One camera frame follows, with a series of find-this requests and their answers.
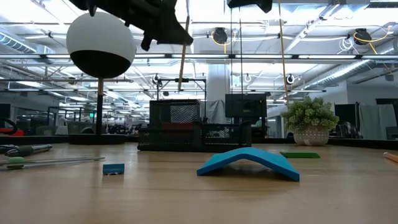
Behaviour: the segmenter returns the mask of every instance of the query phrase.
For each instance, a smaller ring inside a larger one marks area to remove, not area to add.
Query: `black and white ball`
[[[96,78],[114,78],[126,72],[137,50],[129,28],[104,12],[74,20],[68,29],[67,49],[73,63]]]

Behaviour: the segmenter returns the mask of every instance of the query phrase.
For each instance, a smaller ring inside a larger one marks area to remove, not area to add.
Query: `black wire crate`
[[[149,103],[151,128],[162,128],[164,123],[191,123],[199,120],[198,100],[152,100]]]
[[[194,122],[194,128],[200,130],[199,136],[202,147],[212,145],[228,145],[231,147],[251,146],[251,124],[249,121],[242,124],[203,124]]]
[[[138,134],[138,149],[142,151],[189,151],[195,147],[193,129],[140,129]]]
[[[251,125],[203,124],[180,129],[140,129],[138,149],[142,151],[226,152],[251,146]]]

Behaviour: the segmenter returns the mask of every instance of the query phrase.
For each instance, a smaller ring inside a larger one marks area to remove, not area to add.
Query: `gray tool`
[[[0,162],[1,166],[7,166],[8,168],[12,168],[16,166],[18,168],[22,168],[24,165],[42,165],[42,164],[58,164],[64,162],[80,162],[80,161],[98,161],[105,159],[105,157],[79,157],[79,158],[66,158],[66,159],[42,159],[42,160],[30,160],[18,163],[12,162]]]
[[[25,157],[40,152],[47,152],[51,148],[52,145],[49,144],[42,146],[15,146],[14,149],[8,150],[4,155],[8,157]]]

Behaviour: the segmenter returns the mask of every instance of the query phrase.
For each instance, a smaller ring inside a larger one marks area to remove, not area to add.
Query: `monitor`
[[[227,118],[265,118],[267,116],[266,94],[225,94],[225,116]]]

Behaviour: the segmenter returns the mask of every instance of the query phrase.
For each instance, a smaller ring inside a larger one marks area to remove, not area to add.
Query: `wooden table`
[[[397,223],[398,164],[382,150],[257,145],[315,151],[321,159],[289,159],[292,182],[240,161],[219,175],[197,177],[211,153],[139,152],[136,144],[69,146],[30,157],[104,156],[23,170],[0,168],[0,223]],[[126,164],[102,176],[103,163]]]

